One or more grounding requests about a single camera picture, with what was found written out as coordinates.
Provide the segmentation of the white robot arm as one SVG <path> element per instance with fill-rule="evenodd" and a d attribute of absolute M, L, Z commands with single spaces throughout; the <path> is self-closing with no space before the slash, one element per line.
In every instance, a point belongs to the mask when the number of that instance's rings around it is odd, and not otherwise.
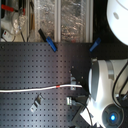
<path fill-rule="evenodd" d="M 124 120 L 124 106 L 118 99 L 128 95 L 128 59 L 97 60 L 88 75 L 89 95 L 86 101 L 68 98 L 69 105 L 81 105 L 82 118 L 90 125 L 119 128 Z"/>

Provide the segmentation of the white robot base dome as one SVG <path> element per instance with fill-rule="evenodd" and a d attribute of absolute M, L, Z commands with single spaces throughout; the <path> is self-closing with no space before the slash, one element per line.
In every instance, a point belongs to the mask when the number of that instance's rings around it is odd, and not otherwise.
<path fill-rule="evenodd" d="M 128 46 L 128 0 L 108 0 L 107 21 L 113 34 Z"/>

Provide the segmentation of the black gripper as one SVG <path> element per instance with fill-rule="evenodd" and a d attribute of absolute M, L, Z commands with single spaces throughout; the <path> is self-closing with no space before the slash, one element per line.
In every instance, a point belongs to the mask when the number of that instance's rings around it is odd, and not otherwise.
<path fill-rule="evenodd" d="M 71 77 L 75 77 L 77 83 L 81 82 L 80 80 L 83 79 L 81 74 L 79 73 L 79 71 L 77 71 L 74 67 L 71 68 Z M 76 112 L 76 114 L 74 115 L 74 117 L 72 118 L 72 123 L 74 126 L 70 127 L 70 128 L 95 128 L 95 124 L 92 123 L 92 118 L 91 118 L 91 114 L 87 108 L 86 105 L 86 101 L 87 98 L 89 96 L 88 91 L 86 91 L 87 94 L 83 95 L 83 96 L 77 96 L 74 99 L 78 102 L 78 104 L 76 106 L 79 106 L 80 108 L 78 109 L 78 111 Z M 87 123 L 87 121 L 85 121 L 81 116 L 80 113 L 84 111 L 84 109 L 87 110 L 87 116 L 89 116 L 87 119 L 89 119 L 89 123 Z M 81 125 L 78 123 L 78 121 L 80 121 L 80 119 L 82 119 L 83 121 L 85 121 L 86 125 L 88 124 L 88 127 Z"/>

